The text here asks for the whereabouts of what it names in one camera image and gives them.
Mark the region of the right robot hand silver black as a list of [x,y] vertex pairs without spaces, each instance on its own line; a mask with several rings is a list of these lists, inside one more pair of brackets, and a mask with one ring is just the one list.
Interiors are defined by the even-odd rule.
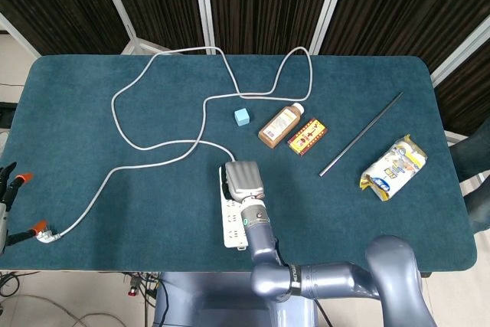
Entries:
[[245,198],[265,197],[260,170],[256,162],[226,162],[220,168],[221,191],[227,200],[241,203]]

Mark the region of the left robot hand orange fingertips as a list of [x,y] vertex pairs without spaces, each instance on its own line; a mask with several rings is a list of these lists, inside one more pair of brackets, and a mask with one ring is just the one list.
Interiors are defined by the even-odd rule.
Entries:
[[31,173],[20,174],[8,184],[7,181],[16,165],[17,163],[13,162],[6,167],[1,167],[1,253],[5,252],[6,247],[36,237],[40,232],[47,229],[46,220],[42,220],[26,231],[16,234],[10,234],[8,232],[8,216],[18,194],[18,190],[33,177]]

